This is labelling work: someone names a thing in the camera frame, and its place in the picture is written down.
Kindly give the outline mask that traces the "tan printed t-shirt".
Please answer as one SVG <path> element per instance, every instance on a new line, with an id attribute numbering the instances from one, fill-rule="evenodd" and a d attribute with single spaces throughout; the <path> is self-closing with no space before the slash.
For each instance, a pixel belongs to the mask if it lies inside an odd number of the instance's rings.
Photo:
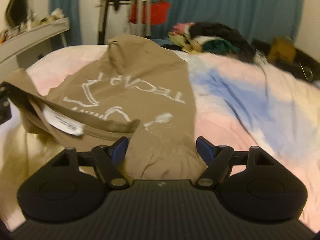
<path id="1" fill-rule="evenodd" d="M 195 181 L 206 169 L 195 150 L 196 105 L 187 64 L 146 38 L 113 38 L 99 60 L 45 96 L 25 70 L 5 82 L 30 133 L 79 151 L 127 137 L 119 169 L 129 180 Z"/>

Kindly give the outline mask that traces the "pile of mixed clothes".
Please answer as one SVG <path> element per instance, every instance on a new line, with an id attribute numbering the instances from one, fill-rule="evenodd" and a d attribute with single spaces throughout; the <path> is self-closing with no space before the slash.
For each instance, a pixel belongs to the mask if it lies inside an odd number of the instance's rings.
<path id="1" fill-rule="evenodd" d="M 178 23 L 168 32 L 169 40 L 189 54 L 211 53 L 253 63 L 256 49 L 236 29 L 221 23 Z"/>

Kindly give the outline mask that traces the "white desk with drawers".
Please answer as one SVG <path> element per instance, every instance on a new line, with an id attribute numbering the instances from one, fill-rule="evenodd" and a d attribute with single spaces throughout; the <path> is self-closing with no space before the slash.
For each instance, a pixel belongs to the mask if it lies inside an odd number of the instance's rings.
<path id="1" fill-rule="evenodd" d="M 61 45 L 67 47 L 65 32 L 69 29 L 69 18 L 65 17 L 39 25 L 1 44 L 1 81 L 13 71 L 30 67 L 40 56 L 53 51 L 51 38 L 58 36 Z"/>

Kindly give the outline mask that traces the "desk clutter items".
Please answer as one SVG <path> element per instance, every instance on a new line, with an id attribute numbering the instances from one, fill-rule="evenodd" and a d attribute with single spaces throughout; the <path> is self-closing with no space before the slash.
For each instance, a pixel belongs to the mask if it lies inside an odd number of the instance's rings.
<path id="1" fill-rule="evenodd" d="M 9 29 L 5 29 L 4 31 L 2 31 L 1 44 L 3 44 L 4 42 L 8 41 L 9 39 L 17 35 L 20 35 L 21 33 L 31 31 L 32 29 L 40 25 L 58 21 L 64 18 L 65 18 L 65 14 L 61 8 L 56 8 L 51 14 L 43 18 L 39 18 L 39 16 L 36 13 L 33 13 L 32 16 L 27 17 L 26 23 L 22 22 L 17 27 L 14 27 L 14 28 L 10 27 Z"/>

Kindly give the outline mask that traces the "dark framed desk mirror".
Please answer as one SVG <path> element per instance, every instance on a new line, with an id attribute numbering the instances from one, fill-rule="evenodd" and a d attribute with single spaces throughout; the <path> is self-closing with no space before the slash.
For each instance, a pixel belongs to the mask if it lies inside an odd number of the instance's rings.
<path id="1" fill-rule="evenodd" d="M 32 10 L 29 0 L 9 0 L 5 10 L 5 20 L 11 29 L 27 23 Z"/>

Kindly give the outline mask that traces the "brown and black bag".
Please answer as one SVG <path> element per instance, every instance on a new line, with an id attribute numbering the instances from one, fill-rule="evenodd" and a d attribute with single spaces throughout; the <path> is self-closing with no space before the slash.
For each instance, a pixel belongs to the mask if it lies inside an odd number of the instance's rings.
<path id="1" fill-rule="evenodd" d="M 269 63 L 295 78 L 308 82 L 319 81 L 319 62 L 296 48 L 291 40 L 275 37 L 271 44 L 253 40 L 252 45 L 266 55 Z"/>

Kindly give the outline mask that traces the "silver metal stand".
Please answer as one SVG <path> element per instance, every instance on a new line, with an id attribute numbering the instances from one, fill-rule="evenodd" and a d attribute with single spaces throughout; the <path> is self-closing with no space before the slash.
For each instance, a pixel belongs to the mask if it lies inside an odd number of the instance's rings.
<path id="1" fill-rule="evenodd" d="M 120 9 L 121 5 L 128 5 L 129 11 L 126 15 L 126 30 L 130 27 L 131 12 L 136 12 L 136 35 L 151 37 L 151 3 L 152 0 L 100 0 L 99 21 L 98 21 L 98 40 L 99 45 L 105 44 L 107 34 L 108 9 L 113 6 L 115 11 Z"/>

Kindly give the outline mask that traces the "blue curtain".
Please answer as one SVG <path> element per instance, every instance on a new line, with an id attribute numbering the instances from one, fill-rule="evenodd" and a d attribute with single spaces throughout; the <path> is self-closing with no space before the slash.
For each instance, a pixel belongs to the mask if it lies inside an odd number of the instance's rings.
<path id="1" fill-rule="evenodd" d="M 248 41 L 270 42 L 275 36 L 295 39 L 303 0 L 165 0 L 170 7 L 163 24 L 152 28 L 152 38 L 164 39 L 178 22 L 218 22 L 237 29 Z M 70 20 L 70 45 L 98 41 L 99 0 L 49 0 L 51 10 L 60 8 Z"/>

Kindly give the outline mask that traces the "red bag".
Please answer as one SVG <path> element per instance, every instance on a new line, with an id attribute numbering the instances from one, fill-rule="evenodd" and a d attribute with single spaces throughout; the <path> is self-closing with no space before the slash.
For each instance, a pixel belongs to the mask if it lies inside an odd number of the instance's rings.
<path id="1" fill-rule="evenodd" d="M 167 14 L 170 3 L 165 0 L 159 0 L 151 5 L 151 25 L 163 24 L 167 20 Z M 137 3 L 134 3 L 131 9 L 130 22 L 137 23 Z"/>

